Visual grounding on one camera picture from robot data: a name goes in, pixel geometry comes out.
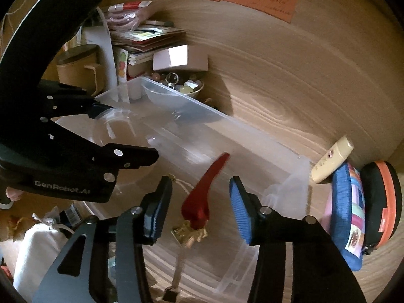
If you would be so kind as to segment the white drawstring cloth bag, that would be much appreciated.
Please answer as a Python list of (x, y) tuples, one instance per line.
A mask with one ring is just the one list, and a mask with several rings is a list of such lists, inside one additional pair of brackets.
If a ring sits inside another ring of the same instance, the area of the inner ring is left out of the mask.
[(42, 279), (66, 245), (68, 239), (63, 231), (74, 233), (54, 219), (43, 219), (35, 213), (32, 217), (37, 223), (25, 232), (14, 271), (14, 288), (25, 302), (33, 300)]

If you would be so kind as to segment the translucent cylindrical cup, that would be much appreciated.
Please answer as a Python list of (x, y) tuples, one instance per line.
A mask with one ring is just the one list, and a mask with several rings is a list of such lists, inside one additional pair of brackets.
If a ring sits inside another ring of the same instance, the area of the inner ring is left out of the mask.
[(146, 130), (139, 117), (121, 107), (110, 108), (94, 119), (90, 139), (99, 146), (114, 143), (149, 147)]

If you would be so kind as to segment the red velvet drawstring pouch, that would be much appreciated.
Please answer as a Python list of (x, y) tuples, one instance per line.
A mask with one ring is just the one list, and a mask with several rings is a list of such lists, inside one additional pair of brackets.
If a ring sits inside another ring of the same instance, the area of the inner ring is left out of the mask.
[(212, 163), (182, 204), (182, 217), (190, 222), (192, 229), (204, 228), (210, 219), (208, 193), (213, 180), (222, 171), (229, 156), (229, 153), (223, 153)]

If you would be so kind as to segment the blue patchwork pouch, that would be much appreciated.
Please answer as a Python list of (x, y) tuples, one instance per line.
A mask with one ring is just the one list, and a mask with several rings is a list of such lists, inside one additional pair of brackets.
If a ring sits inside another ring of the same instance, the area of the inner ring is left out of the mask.
[(332, 241), (352, 271), (362, 268), (365, 201), (360, 173), (344, 162), (332, 176)]

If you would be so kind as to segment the clear plastic storage bin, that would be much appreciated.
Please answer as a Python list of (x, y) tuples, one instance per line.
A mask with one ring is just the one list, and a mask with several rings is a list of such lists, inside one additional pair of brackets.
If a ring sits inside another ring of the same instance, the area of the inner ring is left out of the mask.
[[(247, 192), (281, 215), (300, 220), (308, 212), (308, 158), (223, 113), (219, 121), (182, 123), (148, 100), (141, 78), (103, 93), (110, 108), (127, 108), (143, 123), (149, 146), (159, 153), (148, 168), (122, 170), (106, 203), (86, 203), (101, 218), (120, 215), (138, 204), (165, 175), (172, 175), (172, 199), (161, 238), (144, 248), (146, 268), (156, 287), (170, 285), (178, 254), (172, 228), (182, 223), (181, 206), (194, 185), (222, 153), (230, 157), (209, 191), (208, 236), (193, 245), (180, 283), (184, 295), (204, 302), (245, 302), (253, 280), (258, 249), (241, 238), (229, 199), (229, 180), (241, 178)], [(64, 116), (59, 124), (90, 139), (94, 119)]]

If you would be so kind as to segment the black orange zipper case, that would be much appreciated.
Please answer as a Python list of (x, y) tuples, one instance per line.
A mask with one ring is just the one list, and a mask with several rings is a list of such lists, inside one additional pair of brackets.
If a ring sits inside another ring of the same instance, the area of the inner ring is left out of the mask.
[(373, 161), (360, 171), (365, 200), (363, 253), (388, 243), (398, 228), (402, 212), (402, 190), (394, 167), (387, 161)]

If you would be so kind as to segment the beige lotion tube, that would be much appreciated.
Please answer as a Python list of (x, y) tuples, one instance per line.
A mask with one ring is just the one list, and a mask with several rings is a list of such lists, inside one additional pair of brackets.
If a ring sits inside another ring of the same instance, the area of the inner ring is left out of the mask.
[(342, 136), (312, 168), (313, 182), (320, 183), (333, 174), (348, 159), (353, 149), (351, 140), (346, 135)]

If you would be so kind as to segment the white document stand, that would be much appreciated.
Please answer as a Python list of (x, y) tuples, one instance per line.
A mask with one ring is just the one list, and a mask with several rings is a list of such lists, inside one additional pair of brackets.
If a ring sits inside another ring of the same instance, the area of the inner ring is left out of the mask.
[(118, 76), (116, 53), (113, 50), (112, 39), (106, 18), (100, 7), (91, 12), (81, 27), (80, 43), (96, 44), (99, 47), (99, 63), (105, 75), (104, 90), (111, 90), (126, 82)]

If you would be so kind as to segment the stack of books and papers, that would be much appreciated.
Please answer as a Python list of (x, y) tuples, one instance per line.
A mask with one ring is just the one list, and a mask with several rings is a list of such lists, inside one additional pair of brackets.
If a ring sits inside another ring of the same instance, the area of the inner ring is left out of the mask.
[(157, 11), (158, 4), (150, 0), (123, 2), (102, 9), (120, 82), (149, 72), (155, 52), (184, 39), (185, 30), (176, 28), (169, 20), (153, 19)]

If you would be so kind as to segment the clear plastic bowl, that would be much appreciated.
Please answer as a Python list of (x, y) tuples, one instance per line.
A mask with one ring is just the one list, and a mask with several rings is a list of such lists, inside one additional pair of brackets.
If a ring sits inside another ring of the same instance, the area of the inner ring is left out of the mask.
[(212, 107), (156, 81), (142, 77), (141, 84), (148, 100), (168, 112), (178, 122), (210, 123), (219, 121), (222, 117), (222, 114)]

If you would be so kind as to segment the bowl of trinkets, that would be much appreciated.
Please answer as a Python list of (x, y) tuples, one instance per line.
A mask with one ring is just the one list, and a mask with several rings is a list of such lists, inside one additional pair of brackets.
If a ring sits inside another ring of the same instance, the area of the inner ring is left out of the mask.
[(148, 77), (190, 98), (196, 98), (204, 88), (203, 81), (196, 73), (152, 72)]

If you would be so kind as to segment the small pink white box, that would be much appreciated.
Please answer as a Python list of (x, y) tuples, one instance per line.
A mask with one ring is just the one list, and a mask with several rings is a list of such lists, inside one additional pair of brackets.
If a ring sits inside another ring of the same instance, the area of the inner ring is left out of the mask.
[(208, 71), (208, 53), (198, 45), (184, 44), (153, 54), (153, 70)]

